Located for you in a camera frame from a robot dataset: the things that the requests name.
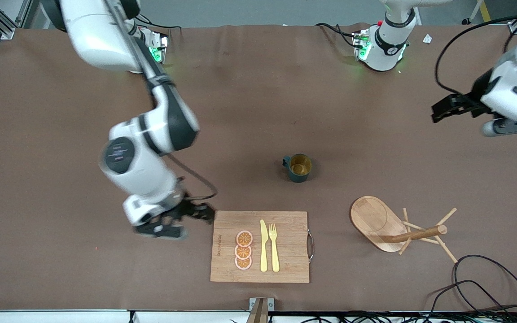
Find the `wooden cutting board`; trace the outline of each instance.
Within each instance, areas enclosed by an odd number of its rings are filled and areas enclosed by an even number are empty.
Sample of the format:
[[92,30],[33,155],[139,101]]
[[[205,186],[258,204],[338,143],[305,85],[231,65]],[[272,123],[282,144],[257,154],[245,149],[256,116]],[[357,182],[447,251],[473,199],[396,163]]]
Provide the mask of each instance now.
[[[260,270],[260,220],[267,229],[276,225],[280,271],[272,271],[271,240],[267,242],[267,272]],[[307,213],[296,211],[217,211],[213,229],[212,282],[238,283],[308,283],[310,270],[307,252]],[[242,230],[253,235],[252,265],[247,270],[236,267],[234,247]]]

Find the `mug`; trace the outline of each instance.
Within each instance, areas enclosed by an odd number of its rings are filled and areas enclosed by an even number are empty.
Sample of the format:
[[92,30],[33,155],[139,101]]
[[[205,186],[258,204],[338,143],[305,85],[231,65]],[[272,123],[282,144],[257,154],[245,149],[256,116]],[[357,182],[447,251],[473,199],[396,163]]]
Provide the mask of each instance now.
[[295,183],[304,182],[312,170],[312,161],[307,155],[297,153],[293,157],[285,156],[283,166],[289,170],[289,178]]

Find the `black cable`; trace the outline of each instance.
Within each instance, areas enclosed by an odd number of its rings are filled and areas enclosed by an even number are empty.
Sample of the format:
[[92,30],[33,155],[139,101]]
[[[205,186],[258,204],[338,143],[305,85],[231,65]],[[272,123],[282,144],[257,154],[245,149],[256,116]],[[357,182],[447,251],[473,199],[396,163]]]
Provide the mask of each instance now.
[[[349,321],[346,319],[347,316],[357,316],[357,318],[353,321]],[[372,323],[392,323],[388,317],[381,313],[367,311],[349,311],[344,315],[344,320],[347,321],[347,323],[362,323],[365,320],[369,320]]]
[[344,31],[338,31],[338,29],[336,29],[335,27],[332,27],[329,24],[325,24],[324,22],[320,22],[320,23],[316,24],[315,26],[327,27],[328,29],[330,29],[331,31],[334,31],[335,33],[339,33],[339,34],[342,34],[342,35],[347,35],[349,37],[352,37],[351,34],[345,33]]
[[506,42],[505,42],[505,44],[504,44],[504,50],[502,51],[502,53],[505,53],[505,52],[507,52],[507,51],[508,51],[508,45],[509,45],[509,42],[512,40],[513,35],[515,35],[516,33],[517,33],[517,27],[516,27],[516,29],[514,29],[514,30],[512,31],[512,33],[508,36],[508,39],[506,39]]
[[155,27],[167,28],[167,29],[171,29],[171,28],[183,29],[183,27],[181,27],[181,26],[161,26],[158,24],[154,24],[149,18],[143,16],[142,14],[139,14],[139,16],[135,17],[135,19],[142,22],[143,24],[148,24],[148,25],[155,26]]
[[517,19],[517,16],[509,16],[509,17],[504,17],[504,18],[499,18],[499,19],[494,19],[494,20],[490,20],[490,21],[487,21],[487,22],[483,22],[482,24],[479,24],[479,25],[475,25],[475,26],[472,26],[468,29],[465,29],[463,30],[462,32],[458,33],[457,35],[454,36],[453,39],[451,39],[445,46],[444,46],[444,49],[442,49],[442,51],[440,52],[440,55],[438,56],[437,60],[436,60],[436,66],[434,68],[434,78],[436,80],[436,84],[443,88],[444,90],[447,90],[448,92],[452,92],[454,94],[457,94],[459,96],[462,96],[463,98],[465,98],[472,106],[479,106],[478,103],[474,102],[474,100],[468,98],[467,96],[464,96],[464,94],[462,94],[461,92],[459,92],[458,90],[454,90],[453,88],[449,87],[449,86],[445,86],[444,84],[442,84],[442,82],[440,82],[440,77],[439,77],[439,67],[440,67],[440,61],[442,60],[442,57],[444,56],[444,54],[446,53],[446,51],[448,50],[448,47],[450,47],[450,45],[452,45],[452,43],[454,43],[454,41],[456,41],[456,39],[460,38],[462,35],[470,32],[470,31],[473,31],[474,29],[478,29],[480,27],[484,27],[484,26],[487,26],[487,25],[491,25],[491,24],[496,24],[497,22],[504,22],[504,21],[508,21],[508,20],[515,20]]
[[[515,274],[513,274],[508,268],[506,268],[504,265],[500,264],[500,262],[497,262],[496,260],[494,259],[490,259],[486,256],[481,256],[481,255],[467,255],[467,256],[464,256],[460,259],[458,259],[458,262],[456,262],[456,264],[454,264],[454,268],[453,268],[453,279],[454,279],[454,282],[456,282],[458,279],[458,267],[460,266],[460,263],[462,263],[462,261],[464,261],[464,259],[468,259],[468,258],[482,258],[482,259],[486,259],[488,260],[489,262],[495,264],[496,266],[499,266],[502,270],[504,270],[505,272],[507,272],[512,278],[514,278],[514,280],[517,282],[517,277],[515,276]],[[460,293],[460,297],[462,297],[462,299],[468,303],[468,305],[475,311],[477,311],[478,313],[481,313],[480,310],[476,309],[476,307],[474,307],[474,305],[472,305],[472,303],[470,303],[470,301],[466,298],[466,296],[464,296],[464,293],[462,292],[462,290],[460,289],[460,287],[458,285],[456,285],[456,289],[458,290],[458,293]]]
[[[147,28],[147,29],[149,28],[149,27],[147,27],[147,26],[145,26],[145,25],[138,25],[138,24],[137,24],[137,27],[143,27],[143,28]],[[159,32],[159,33],[161,34],[161,37],[169,37],[169,35],[167,35],[167,34],[165,34],[165,33],[161,33],[161,32]]]
[[501,306],[501,304],[486,289],[484,289],[480,284],[478,284],[474,280],[467,279],[467,280],[462,280],[460,282],[451,284],[450,286],[447,286],[441,292],[439,292],[437,294],[437,296],[434,298],[434,301],[432,303],[432,307],[430,309],[428,317],[430,317],[434,313],[434,309],[436,308],[436,303],[438,302],[438,299],[440,298],[440,296],[442,296],[445,292],[448,292],[449,290],[452,290],[453,288],[458,288],[459,285],[465,284],[465,283],[473,283],[473,284],[475,284],[476,286],[478,286],[482,290],[482,292],[484,292],[484,294],[486,294],[490,299],[492,299],[492,302],[496,303],[498,306]]
[[353,43],[351,43],[350,41],[348,41],[348,39],[346,39],[346,36],[348,37],[352,37],[352,34],[351,33],[345,33],[344,31],[342,31],[340,29],[340,26],[338,24],[336,24],[336,27],[332,27],[331,25],[329,24],[325,24],[324,22],[320,22],[318,24],[316,24],[315,26],[322,26],[322,27],[327,27],[329,28],[331,31],[334,31],[335,33],[339,34],[342,36],[342,39],[344,39],[344,41],[349,44],[351,47],[354,47],[354,48],[362,48],[361,45],[354,45]]
[[344,41],[349,44],[351,47],[354,47],[354,48],[362,48],[361,45],[354,45],[354,44],[351,44],[350,41],[348,41],[348,39],[346,39],[346,36],[344,36],[344,33],[342,32],[342,30],[340,30],[340,26],[338,24],[336,24],[336,28],[338,29],[338,32],[340,33],[340,35],[342,36],[342,39],[344,39]]
[[308,322],[312,322],[312,321],[318,321],[318,323],[322,323],[322,322],[325,322],[325,323],[332,323],[330,321],[328,321],[328,319],[323,319],[322,317],[314,317],[313,319],[307,319],[306,321],[302,321],[301,323],[308,323]]
[[200,176],[197,172],[193,171],[191,168],[188,168],[185,164],[181,163],[180,160],[178,160],[175,156],[168,154],[166,155],[173,163],[177,164],[180,168],[183,168],[184,171],[188,172],[192,176],[195,176],[201,183],[205,184],[208,188],[211,190],[211,195],[209,196],[189,196],[185,198],[185,200],[188,201],[202,201],[202,200],[208,200],[214,196],[216,196],[219,191],[216,186],[214,186],[211,182],[209,182],[206,178],[203,176]]
[[135,323],[135,311],[129,311],[129,323]]

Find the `white paper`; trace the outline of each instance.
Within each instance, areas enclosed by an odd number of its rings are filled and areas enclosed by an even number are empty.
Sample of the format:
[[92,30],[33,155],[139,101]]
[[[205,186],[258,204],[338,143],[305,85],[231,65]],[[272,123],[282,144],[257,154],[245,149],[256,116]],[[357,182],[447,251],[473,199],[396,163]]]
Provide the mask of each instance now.
[[426,34],[424,39],[422,40],[423,43],[429,44],[432,41],[432,36],[430,34]]

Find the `cutting board handle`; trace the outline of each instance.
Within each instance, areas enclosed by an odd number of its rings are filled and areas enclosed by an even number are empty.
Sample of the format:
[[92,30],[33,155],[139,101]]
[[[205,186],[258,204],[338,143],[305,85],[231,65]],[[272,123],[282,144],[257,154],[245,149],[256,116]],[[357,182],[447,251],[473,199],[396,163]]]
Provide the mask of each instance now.
[[310,233],[310,229],[306,229],[306,233],[308,234],[308,238],[310,238],[310,257],[308,257],[308,263],[312,261],[312,257],[314,257],[314,238]]

